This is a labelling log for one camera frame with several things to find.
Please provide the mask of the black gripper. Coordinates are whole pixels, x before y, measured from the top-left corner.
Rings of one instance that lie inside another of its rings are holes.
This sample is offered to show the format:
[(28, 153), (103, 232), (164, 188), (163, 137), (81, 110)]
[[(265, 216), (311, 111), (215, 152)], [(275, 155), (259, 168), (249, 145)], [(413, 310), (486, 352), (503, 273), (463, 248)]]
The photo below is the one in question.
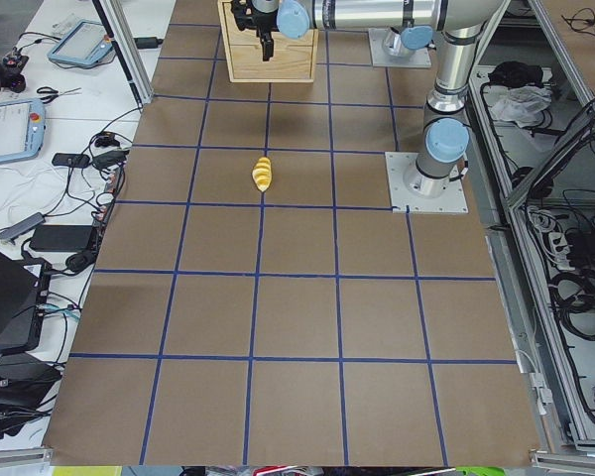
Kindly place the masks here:
[(255, 26), (256, 35), (261, 37), (262, 60), (269, 61), (274, 55), (274, 40), (272, 33), (278, 30), (278, 11), (262, 12), (252, 10), (251, 18)]

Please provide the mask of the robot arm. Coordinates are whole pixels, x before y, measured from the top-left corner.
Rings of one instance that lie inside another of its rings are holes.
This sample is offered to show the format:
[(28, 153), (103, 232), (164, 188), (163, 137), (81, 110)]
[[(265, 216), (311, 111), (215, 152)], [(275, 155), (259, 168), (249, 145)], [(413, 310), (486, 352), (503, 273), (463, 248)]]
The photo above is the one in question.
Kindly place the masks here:
[(273, 34), (297, 40), (311, 30), (388, 28), (400, 34), (410, 51), (443, 36), (443, 51), (426, 108), (424, 143), (403, 175), (407, 188), (427, 198), (439, 197), (469, 142), (465, 125), (453, 116), (465, 105), (478, 38), (502, 10), (500, 1), (232, 1), (230, 11), (240, 31), (256, 32), (262, 60), (274, 54)]
[(426, 48), (433, 36), (431, 26), (406, 27), (400, 30), (389, 28), (383, 40), (383, 48), (391, 57), (402, 58)]

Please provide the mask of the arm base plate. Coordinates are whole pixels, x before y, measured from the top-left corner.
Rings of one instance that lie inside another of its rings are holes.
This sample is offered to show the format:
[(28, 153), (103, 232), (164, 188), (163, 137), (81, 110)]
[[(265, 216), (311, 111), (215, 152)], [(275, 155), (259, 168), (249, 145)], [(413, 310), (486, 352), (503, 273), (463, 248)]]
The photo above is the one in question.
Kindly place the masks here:
[(430, 68), (428, 52), (434, 30), (416, 26), (396, 30), (370, 29), (369, 46), (373, 66), (400, 68)]
[(391, 209), (396, 213), (467, 214), (457, 165), (447, 178), (427, 178), (417, 169), (417, 153), (386, 152)]

